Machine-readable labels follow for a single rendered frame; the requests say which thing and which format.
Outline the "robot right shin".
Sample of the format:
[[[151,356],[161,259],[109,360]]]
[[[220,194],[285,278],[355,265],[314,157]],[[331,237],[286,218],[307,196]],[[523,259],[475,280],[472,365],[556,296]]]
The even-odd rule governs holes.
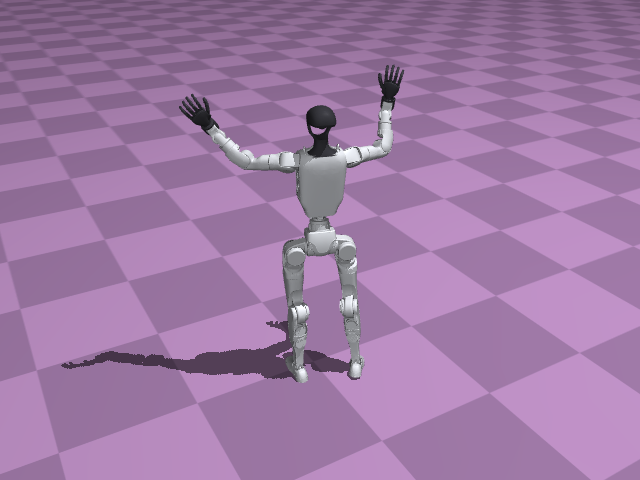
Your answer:
[[[347,318],[346,316],[344,316],[344,328],[346,338],[350,346],[352,364],[355,363],[355,360],[358,364],[360,364],[359,340],[361,334],[361,324],[359,304],[358,299],[356,298],[353,299],[353,313],[354,317]]]

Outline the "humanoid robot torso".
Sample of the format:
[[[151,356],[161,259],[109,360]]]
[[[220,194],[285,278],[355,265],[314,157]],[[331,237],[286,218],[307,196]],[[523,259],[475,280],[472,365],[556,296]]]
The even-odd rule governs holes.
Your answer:
[[[336,232],[326,217],[335,215],[343,200],[347,160],[339,144],[330,147],[336,150],[332,154],[336,156],[313,158],[307,152],[313,145],[295,153],[299,154],[296,194],[310,219],[309,227],[304,229],[307,256],[336,253]]]

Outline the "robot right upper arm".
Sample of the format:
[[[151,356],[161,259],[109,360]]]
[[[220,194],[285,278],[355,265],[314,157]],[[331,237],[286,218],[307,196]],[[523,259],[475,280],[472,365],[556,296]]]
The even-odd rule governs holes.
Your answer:
[[[347,160],[347,168],[358,166],[362,162],[385,157],[389,152],[384,152],[381,148],[382,139],[376,140],[373,146],[349,147],[344,149]],[[391,148],[392,149],[392,148]]]

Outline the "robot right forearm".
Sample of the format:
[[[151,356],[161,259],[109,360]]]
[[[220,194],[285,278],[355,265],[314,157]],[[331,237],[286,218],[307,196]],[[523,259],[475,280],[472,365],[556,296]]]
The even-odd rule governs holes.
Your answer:
[[[389,152],[393,144],[392,122],[390,121],[392,105],[393,103],[383,101],[382,108],[379,111],[380,121],[378,122],[377,136],[382,138],[381,148],[384,152]]]

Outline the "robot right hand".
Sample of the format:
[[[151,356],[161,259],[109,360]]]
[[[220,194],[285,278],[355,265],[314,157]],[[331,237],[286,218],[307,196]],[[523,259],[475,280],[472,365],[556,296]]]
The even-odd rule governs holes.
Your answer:
[[[397,77],[398,77],[398,73],[399,73],[399,68],[400,68],[400,67],[397,67],[397,70],[396,70],[396,73],[395,73],[395,76],[394,76],[394,80],[392,81],[394,67],[395,67],[395,65],[392,65],[391,72],[390,72],[390,77],[389,77],[389,80],[388,80],[389,65],[386,66],[384,84],[382,82],[381,73],[378,74],[378,81],[379,81],[380,87],[382,89],[381,92],[384,94],[382,96],[382,99],[381,99],[381,108],[382,108],[382,104],[383,104],[383,101],[384,101],[384,102],[388,102],[388,103],[393,103],[392,110],[393,110],[394,104],[395,104],[395,97],[394,96],[399,91],[399,88],[400,88],[399,85],[401,83],[401,80],[402,80],[402,77],[403,77],[403,74],[404,74],[404,70],[402,70],[402,72],[400,74],[400,77],[399,77],[399,80],[398,80],[398,83],[396,83]]]

